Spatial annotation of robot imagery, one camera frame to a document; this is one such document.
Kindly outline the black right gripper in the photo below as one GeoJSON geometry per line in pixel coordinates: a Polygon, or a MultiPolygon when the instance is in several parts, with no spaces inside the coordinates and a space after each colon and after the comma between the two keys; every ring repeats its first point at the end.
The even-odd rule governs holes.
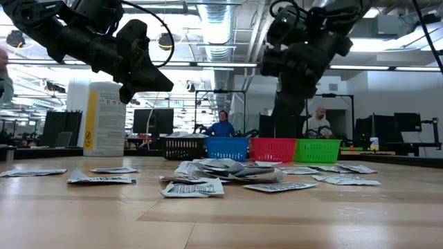
{"type": "Polygon", "coordinates": [[[289,48],[295,62],[289,81],[289,94],[296,100],[275,97],[272,112],[276,138],[304,138],[303,125],[307,98],[317,91],[316,85],[336,55],[345,57],[353,46],[348,36],[322,36],[307,44],[294,44],[289,48]]]}

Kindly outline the black partition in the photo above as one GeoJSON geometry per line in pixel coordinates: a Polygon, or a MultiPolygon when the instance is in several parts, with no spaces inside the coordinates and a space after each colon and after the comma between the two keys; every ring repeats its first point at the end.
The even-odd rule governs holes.
{"type": "Polygon", "coordinates": [[[304,138],[302,128],[307,116],[260,116],[261,138],[304,138]]]}

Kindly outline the long ceiling light strip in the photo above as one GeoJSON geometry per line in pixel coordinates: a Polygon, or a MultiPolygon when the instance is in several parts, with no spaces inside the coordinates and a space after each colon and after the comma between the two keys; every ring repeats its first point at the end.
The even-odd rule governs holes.
{"type": "Polygon", "coordinates": [[[237,63],[237,62],[197,62],[198,67],[212,67],[212,68],[257,68],[260,64],[257,63],[237,63]]]}
{"type": "Polygon", "coordinates": [[[396,71],[405,71],[405,72],[431,72],[436,73],[440,72],[439,67],[431,67],[431,66],[398,66],[395,68],[396,71]]]}
{"type": "Polygon", "coordinates": [[[355,66],[355,65],[330,65],[329,70],[336,71],[388,71],[389,66],[355,66]]]}
{"type": "Polygon", "coordinates": [[[8,61],[9,64],[26,64],[26,65],[51,65],[59,64],[56,61],[48,59],[11,59],[8,61]]]}
{"type": "Polygon", "coordinates": [[[174,66],[190,66],[190,62],[168,62],[168,63],[165,63],[165,62],[160,62],[160,61],[153,61],[152,63],[153,63],[153,65],[159,66],[159,67],[162,67],[162,66],[172,66],[172,67],[174,67],[174,66]]]}

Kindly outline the red slotted plastic basket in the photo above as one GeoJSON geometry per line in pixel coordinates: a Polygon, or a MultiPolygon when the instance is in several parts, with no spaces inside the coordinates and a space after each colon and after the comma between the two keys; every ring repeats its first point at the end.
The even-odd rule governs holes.
{"type": "Polygon", "coordinates": [[[249,155],[255,161],[287,163],[293,160],[295,138],[252,138],[249,142],[249,155]]]}

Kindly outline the black ceiling device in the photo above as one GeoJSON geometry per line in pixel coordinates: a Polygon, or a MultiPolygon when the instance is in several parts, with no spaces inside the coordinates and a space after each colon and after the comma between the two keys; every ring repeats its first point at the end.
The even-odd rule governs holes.
{"type": "Polygon", "coordinates": [[[23,32],[12,30],[6,37],[6,43],[15,48],[22,48],[26,44],[23,32]]]}
{"type": "Polygon", "coordinates": [[[172,50],[174,47],[174,37],[169,33],[161,33],[158,38],[158,46],[161,50],[172,50]]]}

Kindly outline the green slotted plastic basket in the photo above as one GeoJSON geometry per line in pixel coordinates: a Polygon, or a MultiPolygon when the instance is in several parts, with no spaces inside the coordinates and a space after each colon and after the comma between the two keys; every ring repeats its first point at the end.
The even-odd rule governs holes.
{"type": "Polygon", "coordinates": [[[293,161],[300,163],[335,163],[341,141],[335,139],[297,139],[293,161]]]}

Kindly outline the grey fabric cover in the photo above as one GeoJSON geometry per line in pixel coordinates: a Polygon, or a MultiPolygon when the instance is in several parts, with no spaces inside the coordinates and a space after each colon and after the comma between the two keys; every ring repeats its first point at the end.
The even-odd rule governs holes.
{"type": "Polygon", "coordinates": [[[259,130],[260,114],[235,112],[228,116],[228,121],[232,124],[236,132],[244,135],[247,132],[259,130]]]}

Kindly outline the white packet black print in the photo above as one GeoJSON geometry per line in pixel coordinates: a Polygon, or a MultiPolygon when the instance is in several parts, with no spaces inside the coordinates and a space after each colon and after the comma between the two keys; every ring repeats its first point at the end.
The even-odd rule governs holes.
{"type": "Polygon", "coordinates": [[[183,184],[202,184],[211,182],[228,183],[228,181],[219,178],[205,178],[195,176],[159,176],[159,180],[163,182],[175,182],[183,184]]]}
{"type": "Polygon", "coordinates": [[[283,173],[278,168],[249,167],[242,171],[229,174],[228,180],[247,183],[276,183],[283,180],[283,173]]]}

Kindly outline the blue slotted plastic basket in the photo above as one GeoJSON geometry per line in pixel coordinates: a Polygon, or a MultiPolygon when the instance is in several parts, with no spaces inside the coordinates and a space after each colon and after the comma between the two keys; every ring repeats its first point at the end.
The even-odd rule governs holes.
{"type": "Polygon", "coordinates": [[[207,137],[207,154],[209,158],[228,158],[244,162],[248,156],[248,138],[207,137]]]}

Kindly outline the white wipes canister yellow label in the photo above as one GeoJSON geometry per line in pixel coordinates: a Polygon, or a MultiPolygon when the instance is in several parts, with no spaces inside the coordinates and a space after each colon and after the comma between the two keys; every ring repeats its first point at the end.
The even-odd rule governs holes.
{"type": "Polygon", "coordinates": [[[119,157],[125,150],[126,105],[120,86],[111,82],[89,85],[84,127],[84,156],[119,157]]]}

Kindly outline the wooden board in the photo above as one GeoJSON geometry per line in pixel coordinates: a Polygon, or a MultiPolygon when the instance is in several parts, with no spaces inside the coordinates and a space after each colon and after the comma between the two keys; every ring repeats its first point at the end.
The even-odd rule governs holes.
{"type": "Polygon", "coordinates": [[[380,155],[380,156],[395,156],[395,151],[358,151],[358,150],[341,150],[340,155],[380,155]]]}

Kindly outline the white packet navy print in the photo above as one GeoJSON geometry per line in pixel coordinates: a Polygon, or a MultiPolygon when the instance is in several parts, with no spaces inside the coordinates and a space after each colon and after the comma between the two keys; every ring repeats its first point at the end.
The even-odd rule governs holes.
{"type": "Polygon", "coordinates": [[[67,180],[68,184],[136,184],[135,178],[123,176],[97,176],[90,177],[83,174],[80,170],[74,169],[67,180]]]}
{"type": "Polygon", "coordinates": [[[64,174],[66,169],[36,169],[36,170],[20,170],[13,169],[1,172],[0,177],[22,177],[22,176],[47,176],[52,174],[64,174]]]}
{"type": "Polygon", "coordinates": [[[134,169],[132,167],[114,167],[114,168],[96,168],[90,169],[90,172],[103,173],[103,174],[130,174],[139,173],[139,169],[134,169]]]}

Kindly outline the black diagonal strut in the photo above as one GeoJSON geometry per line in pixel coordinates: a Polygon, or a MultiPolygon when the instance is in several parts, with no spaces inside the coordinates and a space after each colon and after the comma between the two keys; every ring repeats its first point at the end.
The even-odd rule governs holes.
{"type": "Polygon", "coordinates": [[[433,45],[433,41],[431,39],[430,33],[428,31],[428,28],[427,28],[427,26],[425,24],[424,17],[423,17],[421,9],[419,7],[419,4],[418,4],[417,0],[411,0],[411,1],[413,3],[413,6],[414,6],[415,11],[417,13],[417,16],[418,16],[420,25],[422,27],[422,30],[424,32],[425,38],[426,38],[426,40],[428,42],[428,46],[431,49],[431,52],[432,52],[432,54],[433,54],[433,56],[435,58],[435,61],[436,61],[437,66],[438,66],[438,68],[440,70],[440,73],[443,74],[443,63],[442,63],[442,61],[440,59],[440,54],[437,52],[437,50],[435,49],[435,47],[433,45]]]}

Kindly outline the black rig frame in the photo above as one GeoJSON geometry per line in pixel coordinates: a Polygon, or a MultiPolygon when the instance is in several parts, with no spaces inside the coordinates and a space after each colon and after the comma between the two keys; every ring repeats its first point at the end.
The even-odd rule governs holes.
{"type": "Polygon", "coordinates": [[[194,114],[194,125],[193,125],[193,133],[196,133],[197,131],[197,106],[198,106],[198,101],[200,101],[200,99],[205,98],[204,96],[202,98],[198,98],[198,94],[199,93],[204,93],[204,96],[207,93],[215,93],[215,94],[228,94],[228,93],[241,93],[243,95],[243,98],[240,100],[243,101],[244,104],[244,116],[243,116],[243,135],[246,133],[246,91],[241,90],[241,91],[236,91],[236,90],[226,90],[226,89],[215,89],[215,90],[196,90],[195,91],[195,98],[194,98],[194,110],[195,110],[195,114],[194,114]]]}
{"type": "Polygon", "coordinates": [[[327,111],[343,111],[345,119],[339,124],[340,132],[346,135],[350,140],[354,138],[355,128],[355,101],[352,94],[340,93],[317,93],[313,98],[305,100],[305,108],[302,112],[308,118],[313,115],[318,106],[324,106],[327,111]]]}

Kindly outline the silver spiral ceiling duct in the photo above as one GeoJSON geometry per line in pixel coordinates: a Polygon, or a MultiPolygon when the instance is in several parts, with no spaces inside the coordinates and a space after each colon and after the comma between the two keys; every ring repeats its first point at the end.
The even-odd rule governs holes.
{"type": "Polygon", "coordinates": [[[207,47],[206,57],[209,62],[232,62],[233,24],[235,7],[226,5],[199,5],[203,40],[207,47]]]}

